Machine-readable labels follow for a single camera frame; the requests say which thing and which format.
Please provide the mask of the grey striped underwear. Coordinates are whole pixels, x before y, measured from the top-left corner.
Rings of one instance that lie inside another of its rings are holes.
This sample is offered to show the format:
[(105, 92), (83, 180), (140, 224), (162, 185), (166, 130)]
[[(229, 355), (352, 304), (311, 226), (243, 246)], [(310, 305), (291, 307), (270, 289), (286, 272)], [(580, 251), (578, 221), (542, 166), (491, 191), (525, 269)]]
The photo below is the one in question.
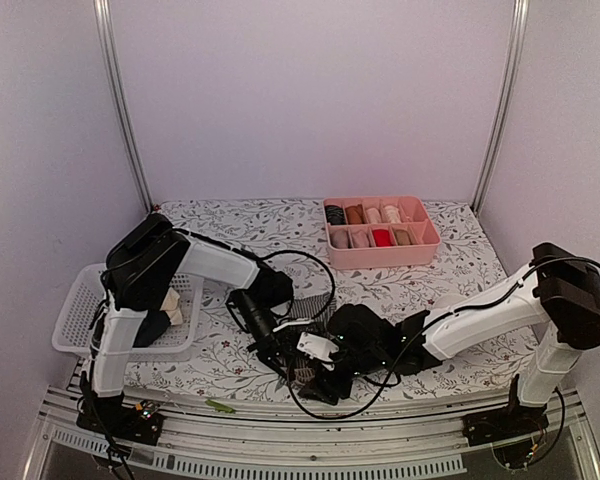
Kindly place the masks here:
[[(326, 332), (326, 322), (329, 320), (331, 314), (335, 311), (334, 302), (329, 300), (330, 294), (328, 292), (323, 294), (317, 294), (308, 296), (305, 298), (298, 299), (292, 309), (291, 309), (291, 318), (313, 318), (317, 320), (317, 323), (314, 325), (309, 325), (306, 327), (299, 327), (302, 332), (312, 333), (321, 337), (327, 338)], [(301, 353), (301, 356), (298, 357), (294, 362), (293, 371), (291, 374), (292, 380), (295, 386), (301, 388), (302, 383), (297, 377), (297, 362), (301, 359), (304, 360), (314, 360)]]

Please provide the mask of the pink divided organizer box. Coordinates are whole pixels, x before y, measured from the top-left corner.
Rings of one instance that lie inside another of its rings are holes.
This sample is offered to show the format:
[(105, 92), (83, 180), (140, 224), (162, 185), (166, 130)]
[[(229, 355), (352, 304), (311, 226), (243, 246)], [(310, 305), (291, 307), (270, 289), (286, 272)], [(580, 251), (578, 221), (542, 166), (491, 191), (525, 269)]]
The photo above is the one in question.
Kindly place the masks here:
[[(364, 210), (365, 223), (360, 225), (330, 225), (325, 216), (326, 205), (339, 205), (345, 209), (349, 205), (361, 204)], [(400, 223), (387, 223), (382, 206), (396, 205), (400, 210)], [(370, 224), (365, 216), (365, 209), (376, 207), (382, 216), (379, 224)], [(423, 202), (415, 196), (376, 196), (376, 197), (335, 197), (323, 200), (323, 214), (326, 225), (327, 250), (331, 266), (338, 270), (354, 270), (366, 268), (388, 268), (402, 266), (419, 266), (431, 263), (441, 243), (440, 235), (424, 207)], [(397, 246), (392, 233), (393, 228), (407, 229), (412, 244)], [(335, 229), (346, 229), (349, 234), (351, 247), (336, 249), (330, 241), (330, 232)], [(387, 229), (391, 236), (391, 247), (377, 247), (372, 236), (373, 229)], [(351, 232), (365, 230), (368, 234), (369, 248), (354, 248)]]

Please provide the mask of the olive green underwear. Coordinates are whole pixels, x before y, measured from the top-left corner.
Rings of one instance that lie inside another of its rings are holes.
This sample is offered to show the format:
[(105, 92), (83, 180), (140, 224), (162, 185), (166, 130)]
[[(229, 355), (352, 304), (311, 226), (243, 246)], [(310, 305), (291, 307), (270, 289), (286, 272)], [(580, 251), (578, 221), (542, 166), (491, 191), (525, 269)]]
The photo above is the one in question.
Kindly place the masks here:
[(393, 228), (392, 233), (397, 246), (410, 246), (412, 244), (411, 236), (407, 229)]

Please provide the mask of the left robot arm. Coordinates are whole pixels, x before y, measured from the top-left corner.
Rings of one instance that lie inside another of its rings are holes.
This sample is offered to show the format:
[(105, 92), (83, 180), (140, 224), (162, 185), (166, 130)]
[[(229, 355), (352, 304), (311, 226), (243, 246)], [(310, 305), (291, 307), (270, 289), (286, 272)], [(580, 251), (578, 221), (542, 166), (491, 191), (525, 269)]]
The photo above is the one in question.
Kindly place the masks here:
[(89, 390), (98, 397), (88, 410), (108, 434), (128, 426), (128, 412), (111, 397), (123, 392), (124, 373), (142, 321), (163, 304), (173, 277), (193, 275), (245, 290), (259, 307), (277, 308), (293, 298), (291, 279), (265, 260), (151, 214), (107, 254), (100, 282), (104, 298), (95, 314)]

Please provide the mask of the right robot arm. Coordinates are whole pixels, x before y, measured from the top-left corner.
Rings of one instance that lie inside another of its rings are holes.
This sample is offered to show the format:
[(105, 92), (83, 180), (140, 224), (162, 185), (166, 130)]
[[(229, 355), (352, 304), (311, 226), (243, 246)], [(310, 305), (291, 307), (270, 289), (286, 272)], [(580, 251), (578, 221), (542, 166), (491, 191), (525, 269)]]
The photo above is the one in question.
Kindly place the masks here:
[(335, 405), (355, 377), (377, 370), (401, 378), (439, 366), (458, 353), (522, 327), (543, 324), (532, 360), (512, 383), (513, 401), (497, 427), (517, 436), (532, 424), (582, 353), (600, 346), (600, 263), (549, 242), (512, 276), (463, 299), (441, 298), (430, 310), (392, 324), (362, 304), (344, 304), (327, 323), (339, 349), (333, 367), (320, 365), (293, 398)]

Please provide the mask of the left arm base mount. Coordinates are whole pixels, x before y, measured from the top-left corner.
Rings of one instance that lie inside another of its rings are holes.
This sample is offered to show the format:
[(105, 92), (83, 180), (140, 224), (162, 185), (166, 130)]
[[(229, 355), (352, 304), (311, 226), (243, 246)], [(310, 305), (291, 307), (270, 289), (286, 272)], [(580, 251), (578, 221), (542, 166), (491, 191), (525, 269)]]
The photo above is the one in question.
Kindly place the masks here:
[(79, 428), (114, 440), (149, 446), (158, 444), (165, 420), (158, 403), (142, 400), (134, 406), (125, 406), (124, 394), (99, 397), (87, 383), (82, 383), (80, 390), (82, 402), (76, 421)]

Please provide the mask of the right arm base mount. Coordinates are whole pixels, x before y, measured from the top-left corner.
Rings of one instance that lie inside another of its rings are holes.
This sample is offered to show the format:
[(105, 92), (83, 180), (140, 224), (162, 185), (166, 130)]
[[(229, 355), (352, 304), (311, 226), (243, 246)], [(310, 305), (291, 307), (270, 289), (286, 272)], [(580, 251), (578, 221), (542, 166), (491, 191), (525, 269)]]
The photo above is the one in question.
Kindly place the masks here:
[(484, 445), (531, 433), (542, 433), (549, 425), (546, 408), (523, 406), (518, 398), (520, 375), (509, 387), (505, 406), (462, 417), (462, 435), (470, 446)]

